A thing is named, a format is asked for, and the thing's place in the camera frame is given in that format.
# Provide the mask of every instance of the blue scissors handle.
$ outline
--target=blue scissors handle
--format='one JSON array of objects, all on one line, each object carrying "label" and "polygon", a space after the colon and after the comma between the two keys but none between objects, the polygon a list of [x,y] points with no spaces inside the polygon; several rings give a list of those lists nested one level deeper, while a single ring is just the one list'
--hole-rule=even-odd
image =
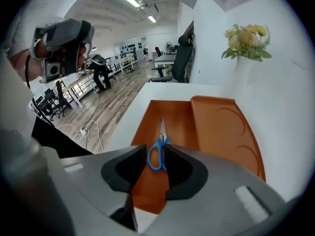
[{"label": "blue scissors handle", "polygon": [[[165,146],[165,144],[171,144],[168,138],[166,138],[164,144],[163,144],[162,140],[160,138],[158,138],[157,142],[148,151],[147,161],[148,161],[149,167],[153,171],[159,171],[161,169],[164,169],[166,171],[166,167],[164,165],[164,156],[162,158],[162,148]],[[154,148],[158,149],[158,167],[153,167],[153,165],[151,164],[151,161],[150,161],[151,151]]]}]

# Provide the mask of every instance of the white ceiling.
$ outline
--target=white ceiling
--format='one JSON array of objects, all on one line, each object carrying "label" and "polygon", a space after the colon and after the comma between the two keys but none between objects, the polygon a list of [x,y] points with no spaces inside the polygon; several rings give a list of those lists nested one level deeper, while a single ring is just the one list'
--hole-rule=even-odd
[{"label": "white ceiling", "polygon": [[125,0],[82,0],[82,2],[78,0],[77,12],[71,17],[91,22],[98,34],[120,25],[152,24],[148,19],[150,15],[153,15],[157,22],[177,20],[177,0],[156,2],[158,12],[153,4],[151,6],[150,9],[141,10]]}]

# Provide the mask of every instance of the flower bouquet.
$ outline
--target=flower bouquet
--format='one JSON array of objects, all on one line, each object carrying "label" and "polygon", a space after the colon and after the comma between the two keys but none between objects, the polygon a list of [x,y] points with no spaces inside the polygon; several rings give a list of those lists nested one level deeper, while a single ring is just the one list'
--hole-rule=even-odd
[{"label": "flower bouquet", "polygon": [[265,50],[270,43],[268,27],[248,25],[241,27],[234,24],[224,36],[228,39],[228,49],[222,53],[222,58],[236,58],[238,55],[262,62],[262,58],[269,59],[271,55]]}]

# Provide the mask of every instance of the fan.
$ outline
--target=fan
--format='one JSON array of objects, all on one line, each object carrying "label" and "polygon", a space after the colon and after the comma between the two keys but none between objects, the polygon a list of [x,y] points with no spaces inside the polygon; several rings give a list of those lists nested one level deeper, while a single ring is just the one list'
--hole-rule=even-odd
[{"label": "fan", "polygon": [[173,49],[173,44],[171,42],[166,42],[165,49],[166,49],[166,52],[170,53],[171,50]]}]

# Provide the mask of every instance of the black pants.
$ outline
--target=black pants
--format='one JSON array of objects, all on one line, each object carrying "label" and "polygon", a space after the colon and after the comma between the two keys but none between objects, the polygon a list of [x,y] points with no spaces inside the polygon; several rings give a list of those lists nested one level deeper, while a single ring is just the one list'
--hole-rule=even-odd
[{"label": "black pants", "polygon": [[99,74],[100,73],[102,73],[102,75],[105,78],[106,87],[110,88],[111,85],[110,85],[110,81],[108,78],[106,66],[105,65],[97,65],[97,66],[95,66],[95,69],[94,69],[93,79],[94,79],[95,83],[97,84],[99,90],[104,90],[104,86],[103,86],[102,82],[99,80]]},{"label": "black pants", "polygon": [[57,151],[59,158],[93,155],[39,117],[36,118],[31,136],[42,146],[54,148]]}]

